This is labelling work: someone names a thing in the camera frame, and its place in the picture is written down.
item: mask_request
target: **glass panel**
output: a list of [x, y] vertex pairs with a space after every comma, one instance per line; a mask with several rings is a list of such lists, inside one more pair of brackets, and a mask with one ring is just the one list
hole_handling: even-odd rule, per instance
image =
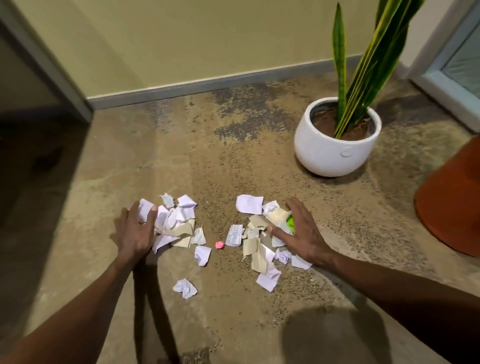
[[480, 98], [480, 24], [468, 36], [442, 71]]

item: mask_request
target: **green paper piece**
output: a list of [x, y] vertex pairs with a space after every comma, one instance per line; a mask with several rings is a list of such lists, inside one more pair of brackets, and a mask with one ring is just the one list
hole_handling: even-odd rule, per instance
[[287, 217], [287, 226], [290, 228], [290, 230], [292, 230], [292, 233], [295, 234], [295, 229], [293, 229], [293, 216], [292, 216], [292, 214], [290, 214]]

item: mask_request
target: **white plant pot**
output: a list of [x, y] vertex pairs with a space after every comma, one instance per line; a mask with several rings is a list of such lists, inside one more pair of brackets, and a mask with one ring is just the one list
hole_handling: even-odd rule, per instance
[[382, 129], [380, 117], [372, 108], [368, 108], [367, 112], [373, 120], [373, 124], [369, 125], [372, 134], [368, 138], [351, 142], [321, 133], [310, 120], [312, 109], [336, 101], [337, 97], [326, 97], [311, 103], [295, 132], [295, 153], [300, 163], [309, 171], [324, 177], [344, 176], [360, 167], [367, 160]]

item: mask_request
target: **pot rim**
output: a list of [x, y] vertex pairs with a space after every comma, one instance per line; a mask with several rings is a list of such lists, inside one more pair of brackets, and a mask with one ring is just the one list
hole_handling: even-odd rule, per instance
[[305, 116], [306, 116], [305, 119], [307, 121], [307, 125], [314, 133], [316, 133], [316, 134], [318, 134], [318, 135], [320, 135], [320, 136], [322, 136], [326, 139], [329, 139], [331, 141], [338, 142], [338, 143], [341, 143], [341, 144], [346, 144], [346, 145], [363, 144], [363, 143], [367, 143], [371, 140], [374, 140], [378, 137], [378, 135], [380, 134], [380, 131], [382, 131], [382, 120], [380, 119], [380, 116], [376, 113], [376, 111], [374, 109], [370, 108], [370, 107], [367, 108], [367, 113], [373, 119], [373, 122], [375, 124], [375, 132], [372, 135], [370, 135], [368, 138], [361, 139], [361, 140], [353, 140], [353, 141], [335, 139], [335, 138], [332, 138], [328, 135], [323, 134], [321, 131], [319, 131], [317, 128], [315, 128], [312, 124], [312, 121], [310, 120], [310, 113], [312, 112], [312, 109], [319, 104], [323, 104], [323, 103], [331, 102], [331, 101], [338, 101], [338, 97], [320, 98], [320, 99], [312, 102], [307, 107], [307, 109], [305, 110]]

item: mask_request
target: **person's left hand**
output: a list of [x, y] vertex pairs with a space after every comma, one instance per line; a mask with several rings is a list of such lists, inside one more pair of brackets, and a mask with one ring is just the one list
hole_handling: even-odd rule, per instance
[[153, 206], [145, 224], [138, 222], [139, 202], [135, 201], [127, 210], [123, 208], [120, 217], [114, 220], [116, 232], [110, 238], [117, 245], [117, 259], [122, 264], [133, 267], [152, 247], [154, 225], [158, 207]]

